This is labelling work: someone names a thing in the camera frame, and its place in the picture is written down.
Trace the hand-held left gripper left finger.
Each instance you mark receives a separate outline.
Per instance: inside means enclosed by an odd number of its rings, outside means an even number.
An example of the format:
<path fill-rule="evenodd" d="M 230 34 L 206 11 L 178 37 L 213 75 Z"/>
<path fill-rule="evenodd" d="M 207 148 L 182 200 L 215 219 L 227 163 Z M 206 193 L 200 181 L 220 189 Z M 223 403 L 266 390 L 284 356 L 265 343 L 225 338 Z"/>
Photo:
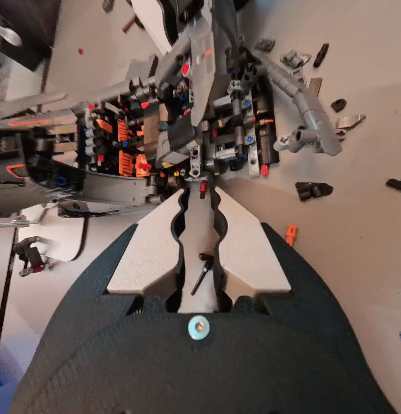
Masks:
<path fill-rule="evenodd" d="M 190 190 L 179 189 L 138 221 L 107 290 L 113 294 L 157 297 L 167 311 L 178 311 L 185 283 L 184 250 Z"/>

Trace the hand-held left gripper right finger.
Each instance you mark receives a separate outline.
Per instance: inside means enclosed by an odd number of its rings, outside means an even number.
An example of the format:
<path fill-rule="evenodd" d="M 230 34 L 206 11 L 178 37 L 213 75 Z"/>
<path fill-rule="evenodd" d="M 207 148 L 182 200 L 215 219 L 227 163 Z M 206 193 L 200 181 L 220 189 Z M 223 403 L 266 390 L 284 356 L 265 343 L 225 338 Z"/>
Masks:
<path fill-rule="evenodd" d="M 218 309 L 230 311 L 240 297 L 288 294 L 291 285 L 257 217 L 220 187 L 212 187 L 213 278 Z"/>

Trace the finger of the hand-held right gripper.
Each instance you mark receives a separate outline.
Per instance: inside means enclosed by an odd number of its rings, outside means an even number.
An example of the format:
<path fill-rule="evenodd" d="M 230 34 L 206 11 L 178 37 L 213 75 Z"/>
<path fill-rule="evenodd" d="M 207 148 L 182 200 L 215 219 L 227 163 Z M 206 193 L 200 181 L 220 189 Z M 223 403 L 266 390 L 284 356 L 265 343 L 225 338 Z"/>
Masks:
<path fill-rule="evenodd" d="M 173 41 L 167 33 L 166 11 L 159 0 L 131 0 L 132 8 L 161 55 L 172 49 Z"/>

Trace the grey lego car model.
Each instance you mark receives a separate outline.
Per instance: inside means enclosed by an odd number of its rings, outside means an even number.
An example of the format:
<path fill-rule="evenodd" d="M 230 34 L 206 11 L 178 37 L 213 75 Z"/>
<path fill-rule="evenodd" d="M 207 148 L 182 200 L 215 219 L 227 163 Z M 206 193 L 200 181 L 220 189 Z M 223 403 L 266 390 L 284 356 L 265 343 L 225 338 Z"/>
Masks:
<path fill-rule="evenodd" d="M 221 163 L 245 158 L 260 167 L 253 89 L 263 82 L 243 46 L 238 13 L 248 1 L 178 1 L 184 30 L 161 59 L 129 67 L 125 81 L 87 103 L 17 116 L 46 94 L 0 103 L 0 133 L 12 138 L 22 166 L 7 171 L 52 201 L 72 200 L 63 216 L 121 214 L 161 204 L 172 171 L 186 180 L 219 175 Z"/>

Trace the grey lego panel strip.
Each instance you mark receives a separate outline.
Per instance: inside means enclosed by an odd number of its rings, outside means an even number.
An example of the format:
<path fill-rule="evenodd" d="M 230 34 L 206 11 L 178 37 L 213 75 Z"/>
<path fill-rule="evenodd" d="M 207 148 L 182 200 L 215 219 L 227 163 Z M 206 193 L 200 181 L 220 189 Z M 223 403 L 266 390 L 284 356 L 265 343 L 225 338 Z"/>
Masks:
<path fill-rule="evenodd" d="M 315 94 L 263 52 L 256 52 L 255 57 L 266 69 L 267 77 L 272 84 L 291 98 L 306 126 L 301 132 L 296 130 L 288 139 L 288 143 L 282 143 L 279 138 L 276 142 L 277 148 L 298 152 L 302 147 L 311 145 L 315 153 L 324 153 L 332 157 L 341 153 L 343 149 L 335 129 Z"/>

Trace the thin black lego rod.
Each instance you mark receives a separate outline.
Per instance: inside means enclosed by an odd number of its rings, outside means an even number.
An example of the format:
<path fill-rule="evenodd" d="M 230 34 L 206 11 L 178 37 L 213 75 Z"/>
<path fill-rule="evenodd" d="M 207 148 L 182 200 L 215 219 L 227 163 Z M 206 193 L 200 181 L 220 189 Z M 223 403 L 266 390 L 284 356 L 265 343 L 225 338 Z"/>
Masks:
<path fill-rule="evenodd" d="M 194 296 L 195 293 L 197 292 L 199 286 L 201 285 L 204 277 L 206 276 L 206 274 L 212 269 L 213 265 L 214 265 L 214 256 L 207 254 L 207 253 L 200 253 L 198 255 L 198 258 L 203 261 L 203 267 L 202 267 L 202 271 L 198 277 L 198 280 L 196 281 L 192 291 L 191 291 L 191 296 Z"/>

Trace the black lego slope piece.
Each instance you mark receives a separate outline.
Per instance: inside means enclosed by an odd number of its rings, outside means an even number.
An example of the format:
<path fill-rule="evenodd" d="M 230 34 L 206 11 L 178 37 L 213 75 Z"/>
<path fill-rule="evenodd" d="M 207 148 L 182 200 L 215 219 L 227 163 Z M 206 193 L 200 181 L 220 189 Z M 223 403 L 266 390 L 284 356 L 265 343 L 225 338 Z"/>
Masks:
<path fill-rule="evenodd" d="M 297 182 L 295 188 L 301 202 L 332 194 L 333 187 L 326 183 Z"/>

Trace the black lego sub-assembly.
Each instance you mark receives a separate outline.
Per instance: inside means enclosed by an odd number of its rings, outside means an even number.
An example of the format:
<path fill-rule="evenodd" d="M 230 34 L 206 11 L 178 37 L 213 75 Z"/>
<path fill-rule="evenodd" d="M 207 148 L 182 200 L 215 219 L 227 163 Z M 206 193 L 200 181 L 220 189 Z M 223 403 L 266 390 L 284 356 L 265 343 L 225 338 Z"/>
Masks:
<path fill-rule="evenodd" d="M 51 244 L 51 240 L 40 236 L 32 236 L 23 239 L 12 247 L 12 252 L 18 256 L 19 260 L 24 262 L 23 269 L 19 272 L 20 277 L 39 273 L 47 268 L 50 269 L 49 258 L 43 261 L 38 248 L 32 246 L 36 243 L 48 246 Z"/>

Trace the grey lego connector assembly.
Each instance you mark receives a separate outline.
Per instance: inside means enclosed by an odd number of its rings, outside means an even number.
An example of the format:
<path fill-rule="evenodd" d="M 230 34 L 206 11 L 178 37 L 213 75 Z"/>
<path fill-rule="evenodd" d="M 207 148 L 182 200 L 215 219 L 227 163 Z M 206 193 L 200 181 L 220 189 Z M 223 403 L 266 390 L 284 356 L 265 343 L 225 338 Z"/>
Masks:
<path fill-rule="evenodd" d="M 295 50 L 291 50 L 280 56 L 280 62 L 291 70 L 299 70 L 303 68 L 311 58 L 311 54 L 298 53 Z"/>

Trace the grey lego slope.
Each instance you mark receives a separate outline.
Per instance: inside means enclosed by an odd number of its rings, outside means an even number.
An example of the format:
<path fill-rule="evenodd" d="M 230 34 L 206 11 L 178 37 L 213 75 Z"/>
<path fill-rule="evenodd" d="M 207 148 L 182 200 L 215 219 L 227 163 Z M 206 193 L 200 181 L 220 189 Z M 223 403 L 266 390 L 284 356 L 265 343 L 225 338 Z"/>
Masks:
<path fill-rule="evenodd" d="M 339 117 L 336 122 L 337 130 L 351 130 L 366 119 L 365 114 Z"/>

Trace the black lego pin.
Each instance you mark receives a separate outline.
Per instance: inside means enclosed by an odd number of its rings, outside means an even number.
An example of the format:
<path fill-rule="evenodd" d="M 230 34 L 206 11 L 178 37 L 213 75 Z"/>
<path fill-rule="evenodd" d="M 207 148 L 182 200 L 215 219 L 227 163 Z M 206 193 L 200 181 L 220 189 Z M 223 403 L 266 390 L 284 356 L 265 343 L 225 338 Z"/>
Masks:
<path fill-rule="evenodd" d="M 316 58 L 313 62 L 313 68 L 314 69 L 318 69 L 321 66 L 324 59 L 326 58 L 328 49 L 329 49 L 329 43 L 325 43 L 325 44 L 322 45 L 321 49 L 317 53 Z"/>

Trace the white rounded mat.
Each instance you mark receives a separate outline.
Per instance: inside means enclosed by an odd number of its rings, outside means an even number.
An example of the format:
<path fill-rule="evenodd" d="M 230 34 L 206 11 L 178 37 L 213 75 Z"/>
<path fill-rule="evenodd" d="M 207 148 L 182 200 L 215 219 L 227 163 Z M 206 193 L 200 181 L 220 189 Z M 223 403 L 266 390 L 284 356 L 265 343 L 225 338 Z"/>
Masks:
<path fill-rule="evenodd" d="M 42 219 L 37 224 L 18 229 L 18 241 L 37 236 L 40 241 L 36 247 L 42 256 L 61 262 L 75 259 L 80 251 L 84 230 L 83 218 L 63 218 L 58 216 L 55 203 L 41 204 L 22 210 L 21 214 L 29 221 Z"/>

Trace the thin metal bracket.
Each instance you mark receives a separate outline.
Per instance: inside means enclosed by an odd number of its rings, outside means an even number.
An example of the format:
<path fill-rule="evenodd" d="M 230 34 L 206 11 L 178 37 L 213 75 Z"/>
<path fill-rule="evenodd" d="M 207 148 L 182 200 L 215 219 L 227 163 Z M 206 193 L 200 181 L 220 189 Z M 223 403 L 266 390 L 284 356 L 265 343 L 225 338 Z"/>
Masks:
<path fill-rule="evenodd" d="M 17 216 L 15 218 L 0 218 L 0 228 L 25 228 L 31 225 L 37 225 L 41 220 L 41 217 L 38 217 L 34 220 L 29 220 L 25 216 Z"/>

